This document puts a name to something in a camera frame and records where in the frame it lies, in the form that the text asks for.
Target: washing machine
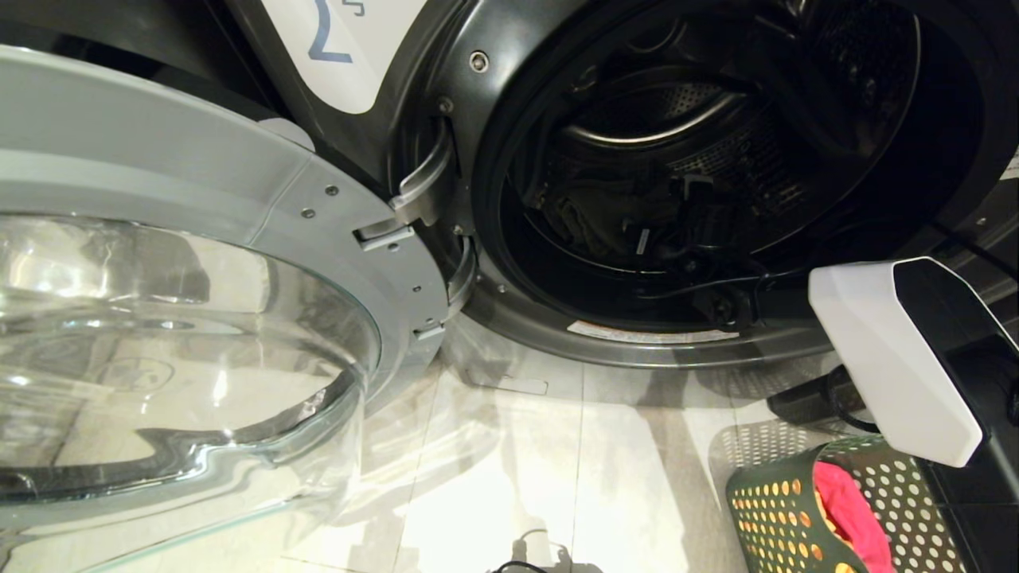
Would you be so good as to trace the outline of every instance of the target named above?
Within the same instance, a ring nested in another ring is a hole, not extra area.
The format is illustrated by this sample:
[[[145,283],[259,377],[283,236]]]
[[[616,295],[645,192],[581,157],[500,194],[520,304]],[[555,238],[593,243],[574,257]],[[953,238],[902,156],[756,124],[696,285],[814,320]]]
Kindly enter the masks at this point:
[[[10,570],[278,551],[458,315],[746,368],[930,254],[1017,325],[1015,0],[14,1],[0,110]]]

